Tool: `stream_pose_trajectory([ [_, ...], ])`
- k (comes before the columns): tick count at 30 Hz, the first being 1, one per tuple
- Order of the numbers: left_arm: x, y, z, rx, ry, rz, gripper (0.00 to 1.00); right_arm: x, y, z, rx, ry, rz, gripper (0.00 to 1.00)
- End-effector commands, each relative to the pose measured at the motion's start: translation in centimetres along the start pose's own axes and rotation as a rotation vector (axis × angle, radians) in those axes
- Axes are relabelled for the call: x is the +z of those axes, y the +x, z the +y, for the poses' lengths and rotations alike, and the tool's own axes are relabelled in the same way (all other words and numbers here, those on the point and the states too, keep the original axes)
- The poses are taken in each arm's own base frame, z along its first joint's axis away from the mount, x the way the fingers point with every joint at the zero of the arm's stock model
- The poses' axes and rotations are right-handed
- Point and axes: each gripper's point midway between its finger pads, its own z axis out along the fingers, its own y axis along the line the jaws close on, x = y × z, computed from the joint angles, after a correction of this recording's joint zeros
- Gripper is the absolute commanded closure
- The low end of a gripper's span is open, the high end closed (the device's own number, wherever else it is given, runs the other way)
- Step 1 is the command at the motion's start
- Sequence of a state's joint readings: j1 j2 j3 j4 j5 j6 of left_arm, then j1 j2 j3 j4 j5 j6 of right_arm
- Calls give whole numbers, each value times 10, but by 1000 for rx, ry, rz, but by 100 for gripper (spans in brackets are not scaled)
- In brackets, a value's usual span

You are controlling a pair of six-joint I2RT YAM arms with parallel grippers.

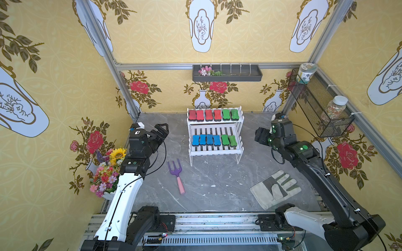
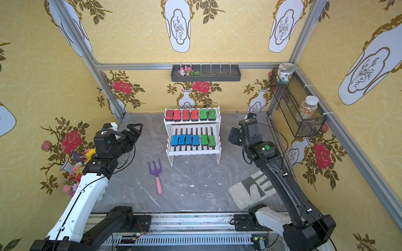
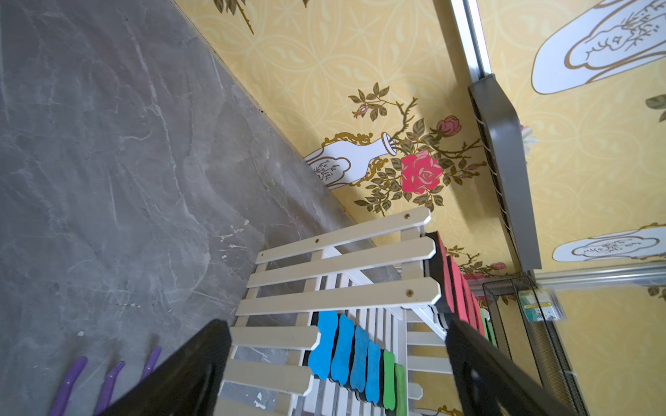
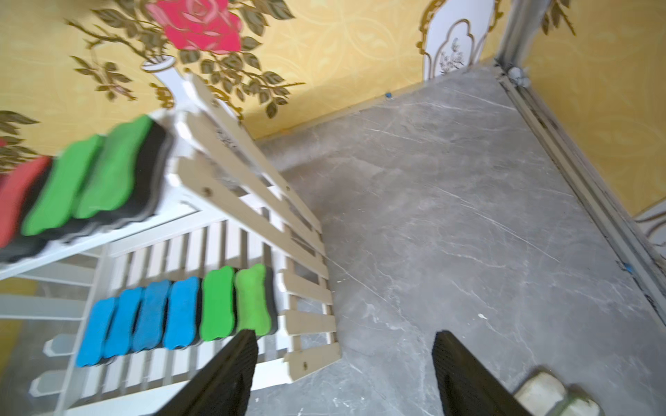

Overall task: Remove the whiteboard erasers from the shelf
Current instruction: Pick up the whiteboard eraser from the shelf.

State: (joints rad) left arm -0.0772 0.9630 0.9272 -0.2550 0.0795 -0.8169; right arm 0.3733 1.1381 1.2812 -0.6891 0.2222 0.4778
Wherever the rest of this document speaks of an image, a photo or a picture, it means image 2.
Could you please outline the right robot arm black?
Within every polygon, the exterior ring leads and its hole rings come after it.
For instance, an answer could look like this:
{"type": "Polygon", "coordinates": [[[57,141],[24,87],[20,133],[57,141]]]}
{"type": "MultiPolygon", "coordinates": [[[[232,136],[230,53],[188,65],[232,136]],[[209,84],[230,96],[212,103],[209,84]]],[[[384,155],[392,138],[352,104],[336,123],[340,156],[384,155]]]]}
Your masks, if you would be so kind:
{"type": "Polygon", "coordinates": [[[335,230],[335,220],[329,214],[323,215],[303,193],[286,170],[275,144],[263,141],[258,121],[255,118],[239,121],[228,140],[241,146],[247,158],[269,179],[290,217],[286,219],[264,206],[254,214],[258,224],[282,236],[291,251],[313,251],[327,243],[335,230]]]}

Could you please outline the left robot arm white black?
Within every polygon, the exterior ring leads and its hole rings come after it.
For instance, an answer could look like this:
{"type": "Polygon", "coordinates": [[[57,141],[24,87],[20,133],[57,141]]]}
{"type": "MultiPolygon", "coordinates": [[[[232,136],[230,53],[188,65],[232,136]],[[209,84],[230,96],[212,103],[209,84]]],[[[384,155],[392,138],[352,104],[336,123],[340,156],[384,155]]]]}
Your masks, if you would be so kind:
{"type": "Polygon", "coordinates": [[[35,240],[32,251],[96,251],[118,230],[136,227],[132,207],[116,206],[96,226],[85,231],[92,209],[114,174],[128,167],[118,167],[119,158],[134,153],[141,136],[141,123],[128,124],[116,131],[108,123],[94,137],[96,153],[85,164],[78,188],[64,213],[45,239],[35,240]]]}

